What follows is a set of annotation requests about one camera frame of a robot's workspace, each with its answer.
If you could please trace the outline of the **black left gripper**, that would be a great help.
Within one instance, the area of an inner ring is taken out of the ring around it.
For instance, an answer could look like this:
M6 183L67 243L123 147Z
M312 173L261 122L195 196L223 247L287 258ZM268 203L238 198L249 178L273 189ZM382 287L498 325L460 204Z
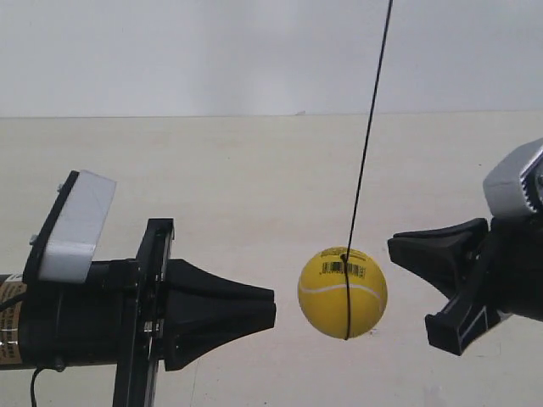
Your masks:
M262 301L186 305L168 314L163 336L167 371L179 371L220 346L275 326L277 307L269 288L227 280L185 259L170 259L165 273L173 238L171 219L150 219L135 258L94 261L82 284L29 284L20 308L18 369L114 365L111 404L152 405L164 274L168 288L179 293Z

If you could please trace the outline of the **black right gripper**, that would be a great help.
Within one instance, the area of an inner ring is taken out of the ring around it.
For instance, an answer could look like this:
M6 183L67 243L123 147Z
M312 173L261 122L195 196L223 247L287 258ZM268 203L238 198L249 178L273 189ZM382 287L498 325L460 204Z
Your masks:
M498 238L490 257L481 243ZM512 315L542 321L542 217L487 220L395 233L387 241L390 261L420 277L447 298L425 316L428 343L462 355L486 332Z

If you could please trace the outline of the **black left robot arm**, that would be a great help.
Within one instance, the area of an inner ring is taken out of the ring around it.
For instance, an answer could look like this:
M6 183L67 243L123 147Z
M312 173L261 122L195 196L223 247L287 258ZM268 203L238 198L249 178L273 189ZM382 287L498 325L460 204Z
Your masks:
M134 258L94 261L82 284L2 276L1 367L114 365L113 405L151 406L159 368L274 327L271 289L172 258L174 236L171 219L150 219Z

